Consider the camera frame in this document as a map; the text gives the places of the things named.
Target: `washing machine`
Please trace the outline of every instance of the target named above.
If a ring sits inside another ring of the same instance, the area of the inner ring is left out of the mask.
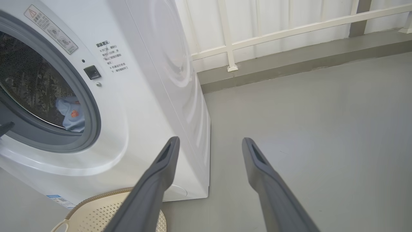
[[[174,0],[1,0],[0,33],[1,168],[72,208],[134,186],[178,136],[164,201],[208,196],[210,117]],[[67,97],[80,112],[56,109]]]

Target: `printed instructions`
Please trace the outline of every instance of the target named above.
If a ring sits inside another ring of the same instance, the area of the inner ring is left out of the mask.
[[[109,67],[112,73],[118,73],[129,69],[126,66],[124,58],[119,51],[119,48],[115,44],[111,44],[109,41],[105,40],[103,42],[96,44],[101,57]]]

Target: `warning label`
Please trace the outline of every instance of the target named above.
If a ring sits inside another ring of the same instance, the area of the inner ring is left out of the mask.
[[[35,6],[31,5],[26,12],[24,12],[24,15],[49,34],[68,54],[72,54],[78,48],[58,26]]]

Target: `white railing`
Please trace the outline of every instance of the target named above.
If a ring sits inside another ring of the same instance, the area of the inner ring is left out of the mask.
[[[379,9],[379,10],[373,10],[373,11],[368,11],[364,13],[359,13],[357,14],[357,8],[358,8],[358,3],[359,0],[353,0],[352,3],[352,9],[351,9],[351,14],[348,16],[340,17],[340,18],[335,18],[335,19],[329,19],[325,20],[325,5],[327,4],[328,0],[322,0],[322,5],[321,5],[321,15],[320,15],[320,22],[313,23],[313,24],[308,24],[304,26],[299,26],[299,27],[294,27],[292,25],[292,19],[293,19],[293,0],[289,0],[289,23],[288,23],[288,29],[287,30],[282,30],[282,31],[277,31],[273,33],[269,33],[266,35],[262,35],[262,30],[261,30],[261,18],[260,18],[260,0],[256,0],[256,16],[257,16],[257,31],[258,31],[258,36],[249,38],[247,40],[243,41],[237,41],[237,42],[232,42],[231,35],[230,35],[230,29],[229,29],[229,20],[227,18],[227,11],[226,11],[226,2],[225,0],[218,0],[218,5],[219,5],[219,13],[220,13],[220,19],[222,22],[222,29],[223,29],[223,36],[225,39],[225,44],[224,46],[220,47],[215,47],[212,49],[208,49],[205,51],[200,51],[200,46],[199,42],[196,38],[196,33],[192,33],[193,35],[193,41],[196,44],[196,48],[199,51],[198,53],[192,54],[193,60],[197,59],[202,59],[205,57],[210,57],[213,55],[218,55],[222,53],[227,53],[227,58],[229,60],[229,66],[227,68],[228,72],[238,70],[235,62],[234,62],[234,56],[233,56],[233,51],[236,49],[244,48],[244,47],[249,47],[253,46],[256,44],[264,43],[264,42],[269,42],[272,40],[277,40],[280,38],[285,38],[289,36],[294,36],[294,35],[299,35],[303,33],[307,33],[310,31],[317,31],[329,27],[334,27],[334,26],[339,26],[339,25],[344,25],[344,24],[350,24],[358,21],[364,21],[368,19],[374,19],[374,18],[380,18],[388,15],[393,15],[393,14],[400,14],[400,13],[405,13],[409,12],[409,16],[406,20],[405,27],[401,29],[399,32],[402,33],[411,33],[412,32],[412,3],[410,4],[405,4],[405,5],[400,5],[400,6],[395,6],[395,7],[389,7],[386,9]],[[192,17],[190,15],[189,7],[187,6],[187,0],[185,0],[186,4],[186,11],[187,15],[189,17],[189,24],[194,32],[194,25],[192,21]]]

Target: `concrete ledge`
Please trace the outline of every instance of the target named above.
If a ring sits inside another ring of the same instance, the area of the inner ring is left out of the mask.
[[[412,52],[412,33],[403,34],[398,30],[330,41],[239,62],[239,70],[233,72],[221,67],[197,75],[205,94],[358,60]]]

